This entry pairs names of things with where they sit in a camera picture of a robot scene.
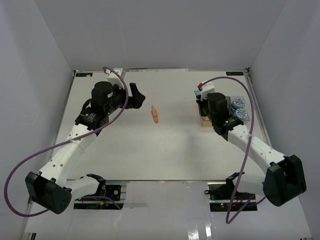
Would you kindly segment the blue-lidded cleaning gel jar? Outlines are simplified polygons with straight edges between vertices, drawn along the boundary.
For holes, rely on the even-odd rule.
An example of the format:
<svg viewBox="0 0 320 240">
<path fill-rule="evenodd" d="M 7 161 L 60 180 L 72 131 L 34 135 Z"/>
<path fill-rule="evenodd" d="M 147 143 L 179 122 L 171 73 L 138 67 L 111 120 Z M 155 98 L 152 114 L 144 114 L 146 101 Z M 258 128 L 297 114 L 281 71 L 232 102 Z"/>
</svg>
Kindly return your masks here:
<svg viewBox="0 0 320 240">
<path fill-rule="evenodd" d="M 236 97 L 231 102 L 231 108 L 236 111 L 237 109 L 244 109 L 245 108 L 245 100 L 241 97 Z"/>
</svg>

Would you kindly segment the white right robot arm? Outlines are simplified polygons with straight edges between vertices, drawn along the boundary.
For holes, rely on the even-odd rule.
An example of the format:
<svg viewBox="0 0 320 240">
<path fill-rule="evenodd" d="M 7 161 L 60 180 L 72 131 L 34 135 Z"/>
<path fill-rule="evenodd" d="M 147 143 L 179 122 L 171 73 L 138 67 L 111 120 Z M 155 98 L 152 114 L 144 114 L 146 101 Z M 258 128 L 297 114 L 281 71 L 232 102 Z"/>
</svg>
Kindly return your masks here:
<svg viewBox="0 0 320 240">
<path fill-rule="evenodd" d="M 228 109 L 227 97 L 210 93 L 202 99 L 196 93 L 199 114 L 207 117 L 213 130 L 227 142 L 241 149 L 262 170 L 264 176 L 250 176 L 235 172 L 225 184 L 205 191 L 212 199 L 238 199 L 245 194 L 265 197 L 274 206 L 282 206 L 307 190 L 303 164 L 296 155 L 286 156 L 273 149 L 258 137 L 252 136 L 248 127 Z"/>
</svg>

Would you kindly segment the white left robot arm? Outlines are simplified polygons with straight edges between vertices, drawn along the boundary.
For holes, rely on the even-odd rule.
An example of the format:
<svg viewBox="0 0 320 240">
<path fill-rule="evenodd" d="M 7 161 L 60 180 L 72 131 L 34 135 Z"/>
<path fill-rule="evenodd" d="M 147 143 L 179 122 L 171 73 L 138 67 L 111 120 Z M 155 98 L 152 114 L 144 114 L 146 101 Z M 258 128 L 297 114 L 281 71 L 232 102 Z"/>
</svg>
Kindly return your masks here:
<svg viewBox="0 0 320 240">
<path fill-rule="evenodd" d="M 76 180 L 68 177 L 85 149 L 98 137 L 101 127 L 108 124 L 109 116 L 119 108 L 139 109 L 146 97 L 135 83 L 130 83 L 131 96 L 125 89 L 108 81 L 97 82 L 91 97 L 83 104 L 67 143 L 37 173 L 30 172 L 25 183 L 33 202 L 47 210 L 61 214 L 73 199 L 90 196 L 99 200 L 105 196 L 106 181 L 89 173 Z"/>
</svg>

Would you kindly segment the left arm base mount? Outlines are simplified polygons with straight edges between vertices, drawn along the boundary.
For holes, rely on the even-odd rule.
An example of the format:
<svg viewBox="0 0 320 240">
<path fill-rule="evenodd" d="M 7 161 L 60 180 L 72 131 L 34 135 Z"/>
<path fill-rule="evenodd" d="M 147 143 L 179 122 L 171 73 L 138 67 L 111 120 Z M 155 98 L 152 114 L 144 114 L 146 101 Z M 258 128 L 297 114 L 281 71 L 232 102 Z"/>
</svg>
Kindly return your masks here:
<svg viewBox="0 0 320 240">
<path fill-rule="evenodd" d="M 125 185 L 106 185 L 97 197 L 77 199 L 73 208 L 75 210 L 121 210 L 125 198 Z"/>
</svg>

